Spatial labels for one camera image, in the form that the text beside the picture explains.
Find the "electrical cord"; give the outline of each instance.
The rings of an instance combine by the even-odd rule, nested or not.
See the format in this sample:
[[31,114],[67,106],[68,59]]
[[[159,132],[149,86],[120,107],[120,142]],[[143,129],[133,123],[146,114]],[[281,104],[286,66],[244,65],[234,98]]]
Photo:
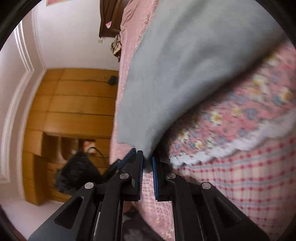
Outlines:
[[91,146],[90,148],[87,149],[87,151],[86,151],[87,154],[89,154],[89,150],[90,150],[90,149],[95,149],[98,153],[101,154],[101,156],[102,156],[104,162],[107,162],[106,159],[105,159],[105,157],[104,157],[104,155],[103,155],[103,153],[100,152],[100,151],[99,151],[97,148],[95,148],[94,146]]

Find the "gray cloth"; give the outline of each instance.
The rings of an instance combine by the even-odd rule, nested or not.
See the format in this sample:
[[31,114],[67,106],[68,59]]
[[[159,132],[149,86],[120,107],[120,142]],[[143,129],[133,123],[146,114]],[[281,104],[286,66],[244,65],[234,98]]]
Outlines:
[[131,60],[118,142],[150,157],[174,121],[284,36],[255,0],[160,0]]

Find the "pink fabric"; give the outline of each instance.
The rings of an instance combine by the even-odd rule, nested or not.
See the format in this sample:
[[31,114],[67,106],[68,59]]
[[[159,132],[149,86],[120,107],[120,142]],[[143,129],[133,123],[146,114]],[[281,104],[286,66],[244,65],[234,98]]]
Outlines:
[[169,156],[210,153],[213,147],[245,137],[264,121],[294,109],[295,79],[296,49],[287,41],[231,86],[177,120],[167,135]]
[[[255,150],[184,166],[173,172],[187,181],[212,183],[270,237],[277,240],[296,213],[296,128]],[[165,240],[174,240],[170,202],[154,198],[152,174],[145,174],[135,202],[143,219]]]
[[68,1],[68,0],[47,0],[46,5],[48,6],[58,2],[65,2],[65,1]]
[[159,0],[130,0],[125,7],[121,22],[120,40],[122,44],[121,61],[119,71],[119,82],[117,90],[117,99],[115,103],[115,117],[113,124],[113,133],[110,144],[110,162],[123,157],[130,151],[131,147],[124,143],[117,143],[117,122],[116,114],[118,105],[122,99],[124,85],[128,76],[128,69],[134,50],[138,46],[144,31],[150,23],[153,13],[159,3]]

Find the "patterned cloth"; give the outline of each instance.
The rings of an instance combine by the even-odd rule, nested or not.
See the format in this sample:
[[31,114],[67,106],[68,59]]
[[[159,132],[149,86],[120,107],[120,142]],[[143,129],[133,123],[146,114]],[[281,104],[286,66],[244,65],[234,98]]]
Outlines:
[[[260,137],[253,137],[248,150],[260,144],[270,136],[268,126],[273,120],[280,122],[281,116],[295,111],[295,79],[296,49],[287,41],[251,72],[196,105],[173,124],[166,141],[171,163],[194,164],[245,150],[245,139],[251,139],[250,133],[254,136],[258,129]],[[284,121],[289,123],[284,127],[278,123],[279,132],[273,131],[274,137],[291,130],[295,116],[287,118]],[[234,142],[237,139],[243,139],[242,143]]]
[[111,51],[112,51],[112,54],[118,59],[118,62],[119,62],[121,57],[121,43],[120,43],[119,34],[115,36],[114,41],[111,43]]

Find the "pink bedspread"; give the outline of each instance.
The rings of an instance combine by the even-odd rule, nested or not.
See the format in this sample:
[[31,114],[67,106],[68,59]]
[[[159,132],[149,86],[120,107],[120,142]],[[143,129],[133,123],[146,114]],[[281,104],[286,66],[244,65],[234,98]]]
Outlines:
[[[132,54],[157,5],[158,0],[131,0],[124,10],[116,110]],[[166,139],[171,161],[176,166],[187,163],[176,167],[175,173],[191,182],[211,182],[271,240],[281,235],[296,212],[295,60],[296,51],[291,44],[282,44],[229,89],[218,92],[204,105],[197,105],[180,118]],[[265,128],[264,132],[258,132],[261,127]],[[248,135],[250,133],[266,136],[252,145],[254,135]],[[122,159],[131,148],[116,143],[116,136],[115,112],[111,162]],[[221,153],[240,138],[244,138],[242,143],[250,140],[249,146],[235,148],[221,156],[215,154],[214,148],[221,148],[218,152]],[[198,156],[201,152],[204,160]],[[171,203],[155,201],[151,173],[144,174],[142,197],[135,205],[163,239],[174,240]]]

